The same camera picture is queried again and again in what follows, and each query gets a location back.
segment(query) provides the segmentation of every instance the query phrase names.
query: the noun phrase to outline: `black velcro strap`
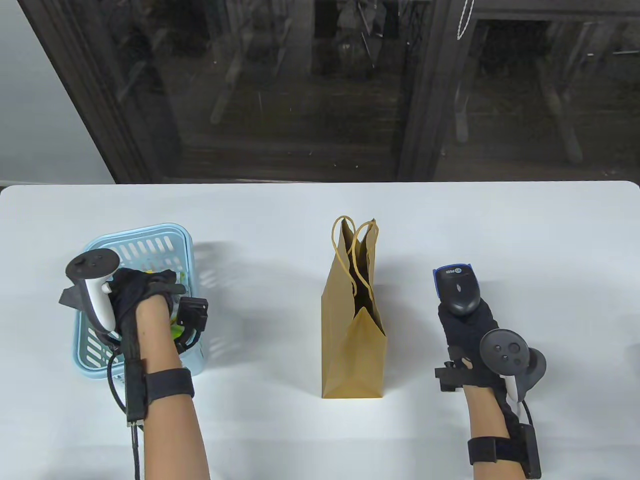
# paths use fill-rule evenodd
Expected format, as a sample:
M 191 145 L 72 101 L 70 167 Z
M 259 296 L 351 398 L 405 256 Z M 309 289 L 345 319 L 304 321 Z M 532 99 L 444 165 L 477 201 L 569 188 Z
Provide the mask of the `black velcro strap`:
M 504 380 L 489 370 L 467 369 L 456 367 L 454 362 L 445 362 L 444 368 L 435 369 L 436 378 L 440 379 L 440 390 L 453 392 L 464 385 L 501 389 Z
M 521 442 L 497 436 L 479 436 L 467 442 L 469 463 L 477 461 L 497 462 L 498 460 L 522 463 L 526 460 L 526 452 Z
M 172 369 L 154 372 L 146 375 L 147 405 L 164 397 L 174 395 L 195 395 L 191 372 L 189 369 Z

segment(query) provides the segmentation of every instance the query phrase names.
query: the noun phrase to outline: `white vr controller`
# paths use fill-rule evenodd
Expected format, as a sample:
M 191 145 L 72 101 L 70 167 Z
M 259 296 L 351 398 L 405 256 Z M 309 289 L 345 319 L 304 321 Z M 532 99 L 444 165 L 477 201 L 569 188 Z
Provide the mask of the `white vr controller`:
M 65 273 L 74 286 L 62 292 L 60 303 L 84 312 L 98 332 L 113 332 L 116 319 L 107 280 L 119 267 L 120 257 L 109 248 L 81 253 L 67 265 Z

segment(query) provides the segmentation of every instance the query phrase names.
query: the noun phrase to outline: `black glove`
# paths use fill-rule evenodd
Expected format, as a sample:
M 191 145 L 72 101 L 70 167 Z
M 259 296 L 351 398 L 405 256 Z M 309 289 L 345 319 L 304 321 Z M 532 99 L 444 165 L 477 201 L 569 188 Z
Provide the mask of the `black glove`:
M 451 360 L 456 367 L 466 368 L 462 362 L 462 358 L 466 358 L 472 364 L 475 385 L 504 388 L 504 380 L 491 372 L 480 357 L 480 340 L 487 332 L 498 328 L 498 322 L 493 319 L 489 305 L 484 300 L 480 300 L 480 304 L 473 313 L 465 317 L 456 317 L 440 304 L 438 317 L 447 337 Z
M 169 310 L 173 311 L 173 296 L 186 292 L 184 285 L 176 284 L 176 275 L 172 270 L 159 273 L 145 273 L 130 268 L 120 268 L 113 274 L 109 282 L 111 293 L 109 300 L 116 319 L 116 332 L 122 334 L 122 323 L 126 319 L 135 319 L 138 304 L 153 297 L 164 296 Z
M 449 354 L 455 367 L 467 368 L 462 362 L 462 358 L 471 362 L 472 368 L 468 371 L 468 378 L 472 380 L 468 385 L 493 389 L 495 399 L 504 415 L 509 437 L 523 442 L 520 420 L 507 404 L 507 388 L 504 380 L 489 370 L 480 357 L 480 340 L 487 332 L 499 328 L 498 322 L 493 319 L 489 305 L 484 300 L 480 300 L 480 304 L 473 313 L 465 317 L 456 317 L 440 304 L 438 317 L 447 337 Z

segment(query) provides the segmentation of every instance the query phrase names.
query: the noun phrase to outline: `white table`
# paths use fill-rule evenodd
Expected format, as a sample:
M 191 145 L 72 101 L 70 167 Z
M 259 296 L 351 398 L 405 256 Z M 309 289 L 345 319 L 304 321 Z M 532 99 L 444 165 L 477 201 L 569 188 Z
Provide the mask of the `white table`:
M 383 399 L 319 397 L 320 295 L 340 214 L 380 226 Z M 73 312 L 57 301 L 86 243 L 165 221 L 193 236 L 212 305 L 195 403 L 218 477 L 471 478 L 463 394 L 433 376 L 447 353 L 431 270 L 453 262 L 473 265 L 500 325 L 547 357 L 527 396 L 544 478 L 637 476 L 640 190 L 523 182 L 3 191 L 1 478 L 132 478 L 124 416 L 106 382 L 76 371 Z

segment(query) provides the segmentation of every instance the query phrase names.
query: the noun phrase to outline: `forearm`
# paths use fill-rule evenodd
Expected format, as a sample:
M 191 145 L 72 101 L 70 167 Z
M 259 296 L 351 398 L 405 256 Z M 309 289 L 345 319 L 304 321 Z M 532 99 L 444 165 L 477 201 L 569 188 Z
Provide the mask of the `forearm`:
M 465 395 L 471 421 L 471 437 L 497 436 L 509 438 L 500 406 L 493 390 L 465 385 Z M 476 462 L 474 480 L 524 480 L 524 472 L 519 463 L 498 460 L 496 463 Z
M 162 297 L 138 308 L 140 356 L 147 373 L 181 368 Z M 209 467 L 193 401 L 188 395 L 155 400 L 145 419 L 147 480 L 208 480 Z

